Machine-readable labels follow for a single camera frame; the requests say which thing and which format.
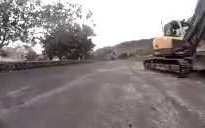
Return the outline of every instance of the excavator arm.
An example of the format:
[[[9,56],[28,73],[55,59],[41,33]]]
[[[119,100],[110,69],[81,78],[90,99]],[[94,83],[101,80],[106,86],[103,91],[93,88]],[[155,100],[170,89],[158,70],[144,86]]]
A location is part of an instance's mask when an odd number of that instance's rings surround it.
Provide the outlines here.
[[[196,49],[205,32],[205,0],[199,0],[190,27],[184,36],[185,51],[189,56],[196,53]]]

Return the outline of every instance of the excavator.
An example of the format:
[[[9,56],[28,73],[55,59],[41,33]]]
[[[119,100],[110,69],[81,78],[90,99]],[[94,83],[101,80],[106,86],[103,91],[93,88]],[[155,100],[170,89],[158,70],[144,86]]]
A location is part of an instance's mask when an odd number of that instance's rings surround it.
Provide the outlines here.
[[[205,55],[197,48],[205,33],[205,0],[199,0],[191,21],[171,21],[164,26],[164,36],[152,42],[153,54],[147,56],[145,69],[187,77],[193,71],[205,72]]]

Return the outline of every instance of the asphalt road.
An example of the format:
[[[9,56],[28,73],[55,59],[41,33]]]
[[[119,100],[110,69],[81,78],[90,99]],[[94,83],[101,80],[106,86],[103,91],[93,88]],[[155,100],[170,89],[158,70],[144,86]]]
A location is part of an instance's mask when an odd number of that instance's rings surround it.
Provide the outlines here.
[[[0,74],[2,128],[205,128],[205,78],[132,61]]]

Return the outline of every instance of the yellow excavator body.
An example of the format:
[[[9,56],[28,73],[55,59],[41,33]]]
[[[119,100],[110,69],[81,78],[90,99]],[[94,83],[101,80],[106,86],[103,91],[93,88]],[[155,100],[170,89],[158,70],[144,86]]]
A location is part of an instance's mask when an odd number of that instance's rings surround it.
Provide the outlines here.
[[[173,49],[182,46],[182,42],[182,37],[157,37],[153,40],[153,54],[155,56],[173,55]]]

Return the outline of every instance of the white sky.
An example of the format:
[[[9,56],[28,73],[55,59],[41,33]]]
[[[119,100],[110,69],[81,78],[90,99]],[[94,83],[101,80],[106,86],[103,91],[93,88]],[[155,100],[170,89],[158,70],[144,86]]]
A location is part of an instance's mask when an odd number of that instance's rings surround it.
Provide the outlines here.
[[[161,21],[165,24],[171,20],[189,18],[197,3],[197,0],[72,1],[92,10],[93,19],[97,24],[97,36],[93,38],[96,48],[162,36]]]

